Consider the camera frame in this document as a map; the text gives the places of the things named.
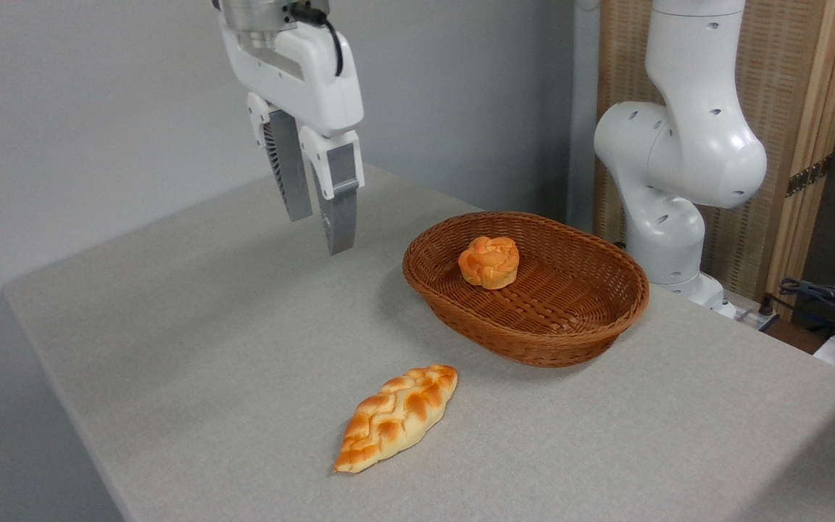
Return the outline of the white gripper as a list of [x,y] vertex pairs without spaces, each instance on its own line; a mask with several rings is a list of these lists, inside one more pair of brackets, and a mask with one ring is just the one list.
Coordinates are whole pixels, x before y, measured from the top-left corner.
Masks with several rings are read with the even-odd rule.
[[[351,249],[357,235],[357,191],[365,185],[365,173],[354,131],[364,109],[349,42],[338,35],[344,66],[337,76],[337,53],[327,28],[297,23],[275,37],[272,49],[256,56],[242,49],[224,19],[219,26],[236,79],[251,92],[246,108],[253,135],[268,158],[289,220],[312,215],[305,158],[329,254]],[[295,119],[308,126],[299,135]]]

